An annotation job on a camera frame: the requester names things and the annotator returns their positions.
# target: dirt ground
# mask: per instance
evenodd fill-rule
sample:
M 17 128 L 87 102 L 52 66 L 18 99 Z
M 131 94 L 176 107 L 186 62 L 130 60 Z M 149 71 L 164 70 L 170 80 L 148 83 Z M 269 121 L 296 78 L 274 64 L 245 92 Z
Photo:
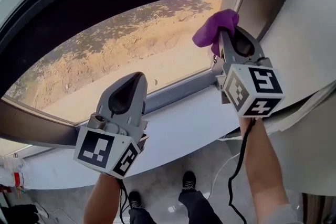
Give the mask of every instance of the dirt ground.
M 125 64 L 180 45 L 181 35 L 195 33 L 221 3 L 163 0 L 109 18 L 44 56 L 7 95 L 43 110 Z

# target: sleeve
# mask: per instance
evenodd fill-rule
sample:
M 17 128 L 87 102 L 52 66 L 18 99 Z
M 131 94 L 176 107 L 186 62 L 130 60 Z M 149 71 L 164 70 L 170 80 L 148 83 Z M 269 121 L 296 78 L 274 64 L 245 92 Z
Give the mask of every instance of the sleeve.
M 279 206 L 262 224 L 303 224 L 298 221 L 295 211 L 290 204 Z

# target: black sneaker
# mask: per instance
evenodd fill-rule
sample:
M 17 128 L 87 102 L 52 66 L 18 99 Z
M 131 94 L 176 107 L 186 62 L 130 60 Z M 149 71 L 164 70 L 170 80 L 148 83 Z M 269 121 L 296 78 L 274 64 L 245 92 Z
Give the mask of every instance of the black sneaker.
M 131 209 L 139 209 L 139 208 L 142 208 L 141 197 L 140 197 L 140 194 L 139 194 L 137 191 L 132 191 L 132 192 L 128 195 L 128 199 L 129 199 L 129 201 L 130 201 Z
M 196 176 L 193 172 L 185 172 L 182 180 L 182 192 L 196 191 Z

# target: person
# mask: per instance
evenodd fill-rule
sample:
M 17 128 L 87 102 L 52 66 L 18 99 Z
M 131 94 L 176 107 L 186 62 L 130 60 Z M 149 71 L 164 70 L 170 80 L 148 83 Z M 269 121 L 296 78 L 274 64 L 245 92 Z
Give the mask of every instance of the person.
M 240 119 L 242 135 L 250 120 Z M 258 223 L 300 223 L 295 211 L 288 204 L 280 164 L 261 119 L 256 121 L 249 134 L 244 159 Z M 186 172 L 182 185 L 178 200 L 187 208 L 189 224 L 222 223 L 207 199 L 196 190 L 194 173 Z M 86 206 L 84 223 L 113 223 L 118 212 L 119 196 L 120 187 L 117 180 L 101 174 Z M 149 212 L 143 208 L 138 192 L 132 191 L 129 200 L 131 224 L 155 224 Z
M 0 223 L 7 224 L 44 224 L 40 216 L 48 218 L 47 211 L 37 202 L 31 205 L 16 205 L 12 207 L 0 207 L 1 213 L 5 219 L 1 219 Z

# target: tiled floor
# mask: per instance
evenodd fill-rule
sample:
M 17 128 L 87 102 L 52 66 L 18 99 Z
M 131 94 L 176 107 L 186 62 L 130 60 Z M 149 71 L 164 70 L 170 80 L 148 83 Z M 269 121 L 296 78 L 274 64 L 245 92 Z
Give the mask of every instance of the tiled floor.
M 214 176 L 230 157 L 231 153 L 226 143 L 215 141 L 188 156 L 154 170 L 127 178 L 125 185 L 129 192 L 136 189 L 142 194 L 146 209 L 158 224 L 188 223 L 186 209 L 177 201 L 184 172 L 187 170 L 194 171 L 197 177 L 197 189 L 207 197 L 211 192 Z M 227 181 L 234 172 L 236 165 L 237 159 L 234 159 L 221 171 L 209 199 L 223 223 L 240 224 L 242 222 L 231 207 L 227 205 Z M 92 187 L 44 191 L 31 190 L 21 200 L 18 200 L 13 194 L 9 195 L 9 200 L 13 204 L 25 204 L 29 203 L 30 200 L 38 201 L 50 214 L 50 218 L 45 219 L 46 224 L 73 224 L 74 222 L 64 212 L 77 224 L 80 224 L 82 223 L 83 211 L 91 190 Z M 242 167 L 240 174 L 233 181 L 233 192 L 234 205 L 249 223 L 255 223 L 256 216 L 244 167 Z M 293 207 L 295 209 L 299 207 L 300 217 L 302 209 L 301 194 L 288 191 L 288 196 Z M 124 220 L 129 220 L 126 212 Z

